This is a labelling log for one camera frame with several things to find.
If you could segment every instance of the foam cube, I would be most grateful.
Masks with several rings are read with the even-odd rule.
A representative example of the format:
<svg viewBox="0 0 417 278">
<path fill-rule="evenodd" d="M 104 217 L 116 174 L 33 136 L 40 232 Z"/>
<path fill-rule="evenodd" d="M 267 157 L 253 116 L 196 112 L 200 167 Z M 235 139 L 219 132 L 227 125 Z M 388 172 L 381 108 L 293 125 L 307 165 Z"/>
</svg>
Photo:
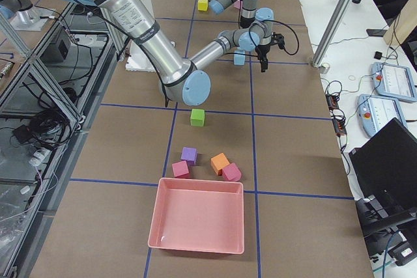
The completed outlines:
<svg viewBox="0 0 417 278">
<path fill-rule="evenodd" d="M 244 54 L 245 54 L 244 50 L 236 49 L 235 54 L 233 55 L 233 64 L 234 65 L 245 65 L 246 56 Z"/>
<path fill-rule="evenodd" d="M 198 11 L 207 11 L 209 7 L 209 0 L 198 0 L 197 9 Z"/>
<path fill-rule="evenodd" d="M 197 161 L 197 149 L 186 146 L 182 148 L 181 160 L 187 162 L 189 166 L 194 166 Z"/>
<path fill-rule="evenodd" d="M 224 153 L 218 154 L 217 156 L 211 158 L 211 167 L 214 169 L 214 172 L 217 174 L 217 176 L 221 176 L 223 174 L 222 169 L 224 169 L 229 164 L 229 160 L 226 158 Z"/>
<path fill-rule="evenodd" d="M 190 122 L 192 126 L 204 126 L 205 112 L 202 109 L 192 109 Z"/>
<path fill-rule="evenodd" d="M 242 6 L 242 1 L 241 1 L 241 0 L 237 0 L 237 1 L 235 1 L 235 3 L 233 4 L 233 6 L 234 6 L 236 9 L 239 9 L 239 10 L 240 10 L 240 8 L 241 8 L 241 6 Z"/>
<path fill-rule="evenodd" d="M 242 173 L 235 163 L 230 163 L 222 169 L 223 179 L 227 182 L 238 182 L 242 178 Z"/>
<path fill-rule="evenodd" d="M 190 172 L 188 170 L 187 162 L 181 161 L 172 164 L 172 170 L 175 178 L 189 178 Z"/>
</svg>

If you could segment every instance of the brown table surface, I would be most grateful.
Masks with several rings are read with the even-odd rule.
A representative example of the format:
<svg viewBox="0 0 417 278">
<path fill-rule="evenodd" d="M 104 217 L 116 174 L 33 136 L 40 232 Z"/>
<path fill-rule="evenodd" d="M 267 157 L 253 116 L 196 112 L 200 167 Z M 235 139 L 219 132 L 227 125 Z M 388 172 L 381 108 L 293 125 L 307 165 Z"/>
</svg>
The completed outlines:
<svg viewBox="0 0 417 278">
<path fill-rule="evenodd" d="M 185 57 L 224 29 L 238 10 L 198 12 L 197 0 L 152 0 L 162 30 Z M 212 92 L 201 106 L 163 106 L 157 77 L 116 68 L 103 104 L 35 264 L 48 277 L 372 277 L 354 201 L 326 108 L 298 0 L 260 0 L 294 26 L 300 52 L 277 47 L 266 73 L 230 56 L 207 68 Z M 288 50 L 295 39 L 281 26 Z M 198 149 L 193 178 L 216 180 L 220 152 L 242 170 L 245 252 L 218 255 L 149 249 L 156 187 L 172 177 L 184 146 Z"/>
</svg>

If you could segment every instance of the orange cube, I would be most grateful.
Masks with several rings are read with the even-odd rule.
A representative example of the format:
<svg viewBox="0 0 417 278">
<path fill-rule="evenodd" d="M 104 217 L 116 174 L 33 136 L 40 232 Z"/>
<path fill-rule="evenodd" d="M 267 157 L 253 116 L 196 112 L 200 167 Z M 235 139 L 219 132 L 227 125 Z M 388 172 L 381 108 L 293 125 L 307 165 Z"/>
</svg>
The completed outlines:
<svg viewBox="0 0 417 278">
<path fill-rule="evenodd" d="M 211 158 L 211 167 L 214 169 L 214 172 L 216 172 L 217 176 L 221 176 L 223 174 L 222 169 L 224 169 L 229 164 L 229 160 L 226 158 L 224 153 L 218 154 L 217 156 Z"/>
</svg>

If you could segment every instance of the green cube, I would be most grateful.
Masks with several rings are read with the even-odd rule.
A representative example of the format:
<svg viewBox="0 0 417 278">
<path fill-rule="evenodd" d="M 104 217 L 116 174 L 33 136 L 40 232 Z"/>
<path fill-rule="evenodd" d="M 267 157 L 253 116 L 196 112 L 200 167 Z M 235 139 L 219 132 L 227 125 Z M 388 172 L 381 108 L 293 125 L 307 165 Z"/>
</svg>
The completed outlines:
<svg viewBox="0 0 417 278">
<path fill-rule="evenodd" d="M 205 117 L 204 110 L 202 110 L 202 109 L 192 109 L 191 110 L 191 118 L 190 118 L 191 126 L 203 127 L 204 126 L 204 117 Z"/>
</svg>

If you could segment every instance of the pink tray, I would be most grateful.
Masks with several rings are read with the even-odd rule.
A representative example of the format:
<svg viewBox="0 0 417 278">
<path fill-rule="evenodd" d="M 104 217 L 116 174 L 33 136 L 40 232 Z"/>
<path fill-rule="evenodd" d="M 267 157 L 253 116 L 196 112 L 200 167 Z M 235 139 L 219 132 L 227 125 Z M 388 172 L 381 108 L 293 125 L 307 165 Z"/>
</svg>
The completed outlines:
<svg viewBox="0 0 417 278">
<path fill-rule="evenodd" d="M 161 178 L 148 245 L 242 254 L 243 216 L 240 182 Z"/>
</svg>

